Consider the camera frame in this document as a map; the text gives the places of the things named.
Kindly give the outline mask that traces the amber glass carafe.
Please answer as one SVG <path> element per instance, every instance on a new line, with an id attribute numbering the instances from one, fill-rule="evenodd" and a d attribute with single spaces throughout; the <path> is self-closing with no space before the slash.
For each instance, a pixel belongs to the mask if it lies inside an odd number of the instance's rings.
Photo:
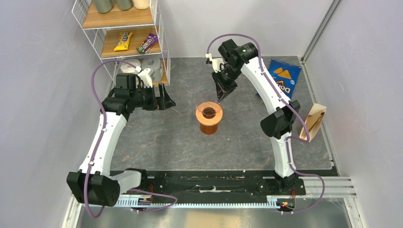
<path id="1" fill-rule="evenodd" d="M 206 125 L 200 123 L 200 131 L 206 135 L 212 135 L 216 133 L 217 130 L 218 130 L 218 123 L 215 123 L 214 125 Z"/>

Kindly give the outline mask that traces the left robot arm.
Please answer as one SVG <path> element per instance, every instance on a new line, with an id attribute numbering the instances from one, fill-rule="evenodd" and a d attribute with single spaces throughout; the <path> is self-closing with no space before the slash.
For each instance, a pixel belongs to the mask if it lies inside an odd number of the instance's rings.
<path id="1" fill-rule="evenodd" d="M 166 110 L 176 105 L 166 92 L 164 83 L 149 85 L 146 76 L 118 74 L 116 86 L 101 101 L 101 114 L 96 135 L 78 171 L 69 172 L 67 184 L 79 203 L 113 207 L 120 195 L 132 189 L 143 194 L 150 183 L 144 169 L 127 168 L 112 176 L 111 161 L 120 134 L 135 109 Z"/>

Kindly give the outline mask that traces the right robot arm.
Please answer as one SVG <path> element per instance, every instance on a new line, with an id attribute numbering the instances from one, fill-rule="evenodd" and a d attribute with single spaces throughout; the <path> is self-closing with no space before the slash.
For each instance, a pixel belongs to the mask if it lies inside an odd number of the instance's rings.
<path id="1" fill-rule="evenodd" d="M 268 116 L 260 126 L 270 138 L 274 157 L 275 175 L 268 186 L 270 193 L 291 193 L 297 185 L 291 147 L 287 138 L 291 136 L 292 125 L 297 118 L 300 104 L 291 101 L 279 88 L 262 62 L 260 50 L 253 43 L 238 46 L 232 39 L 224 41 L 218 48 L 220 57 L 213 58 L 207 52 L 206 63 L 213 67 L 212 77 L 216 86 L 218 101 L 223 100 L 237 87 L 236 79 L 245 75 L 264 102 Z"/>

